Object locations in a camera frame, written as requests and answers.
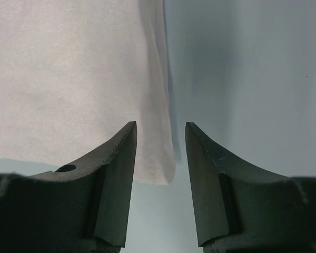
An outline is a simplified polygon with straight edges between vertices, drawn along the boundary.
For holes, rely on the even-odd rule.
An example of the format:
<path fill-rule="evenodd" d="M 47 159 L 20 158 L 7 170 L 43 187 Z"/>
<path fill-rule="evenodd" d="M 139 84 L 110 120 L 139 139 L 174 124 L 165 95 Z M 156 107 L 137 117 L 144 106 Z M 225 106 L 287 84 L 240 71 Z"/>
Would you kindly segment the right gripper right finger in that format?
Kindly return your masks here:
<path fill-rule="evenodd" d="M 261 169 L 192 122 L 185 142 L 204 252 L 316 252 L 316 177 Z"/>

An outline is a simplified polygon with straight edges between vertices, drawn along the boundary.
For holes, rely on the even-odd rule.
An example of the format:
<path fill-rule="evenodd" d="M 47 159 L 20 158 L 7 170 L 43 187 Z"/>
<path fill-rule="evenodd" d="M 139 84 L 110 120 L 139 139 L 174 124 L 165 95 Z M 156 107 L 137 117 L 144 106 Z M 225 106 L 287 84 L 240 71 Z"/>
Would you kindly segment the white towel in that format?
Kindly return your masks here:
<path fill-rule="evenodd" d="M 130 121 L 134 179 L 169 184 L 162 1 L 0 1 L 0 158 L 61 166 Z"/>

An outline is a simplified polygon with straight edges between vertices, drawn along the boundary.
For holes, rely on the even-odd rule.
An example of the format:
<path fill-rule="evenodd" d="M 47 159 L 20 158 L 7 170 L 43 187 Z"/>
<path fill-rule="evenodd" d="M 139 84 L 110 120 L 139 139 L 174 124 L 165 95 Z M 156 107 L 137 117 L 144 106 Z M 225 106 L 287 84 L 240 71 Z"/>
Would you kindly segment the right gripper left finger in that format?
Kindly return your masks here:
<path fill-rule="evenodd" d="M 56 171 L 0 174 L 0 252 L 120 252 L 136 147 L 129 122 Z"/>

